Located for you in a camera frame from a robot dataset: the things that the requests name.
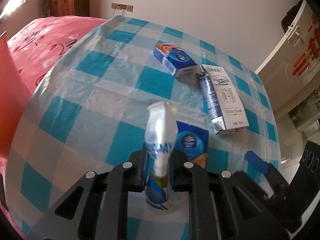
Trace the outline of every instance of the metal rivet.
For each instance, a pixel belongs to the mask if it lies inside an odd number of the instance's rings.
[[[128,169],[128,168],[131,168],[132,167],[132,163],[131,162],[125,162],[122,164],[122,167]]]
[[[185,162],[183,164],[183,166],[185,166],[186,168],[192,168],[193,167],[193,163],[192,162]]]
[[[224,178],[230,178],[231,177],[231,173],[229,171],[223,171],[223,172],[221,172],[221,175]]]
[[[86,176],[87,179],[92,179],[94,176],[96,176],[96,174],[94,173],[94,171],[88,171],[85,174],[85,176]]]

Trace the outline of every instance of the door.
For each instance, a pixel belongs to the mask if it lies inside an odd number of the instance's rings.
[[[49,0],[49,8],[51,16],[59,16],[59,0]]]
[[[60,16],[67,16],[67,15],[75,15],[74,13],[74,2],[73,0],[59,0],[60,1]]]
[[[319,51],[320,26],[303,0],[284,37],[256,70],[276,118],[292,110],[319,85],[315,81],[320,80]]]

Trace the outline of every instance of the checkered tablecloth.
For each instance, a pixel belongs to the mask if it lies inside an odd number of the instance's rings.
[[[179,79],[152,55],[155,44],[174,42],[197,63],[225,68],[250,126],[213,134],[195,75]],[[274,116],[259,77],[216,47],[186,33],[138,19],[115,17],[85,35],[46,75],[20,120],[9,155],[6,193],[10,213],[27,233],[87,171],[105,172],[141,149],[147,106],[170,101],[178,120],[209,129],[208,170],[244,170],[248,150],[280,168]],[[146,209],[130,194],[129,239],[188,239],[188,204],[167,216]]]

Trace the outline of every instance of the pink blanket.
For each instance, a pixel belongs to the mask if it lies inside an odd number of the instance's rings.
[[[93,17],[48,17],[32,21],[9,41],[17,69],[33,94],[53,65],[85,34],[106,20]]]

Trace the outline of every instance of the shelf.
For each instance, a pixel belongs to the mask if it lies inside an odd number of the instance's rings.
[[[318,119],[320,119],[320,112],[318,112],[318,114],[312,116],[310,119],[308,120],[303,120],[301,123],[299,123],[296,126],[297,131],[300,133],[303,130],[305,130],[306,128],[308,128],[310,125],[312,125],[315,121],[317,121]]]

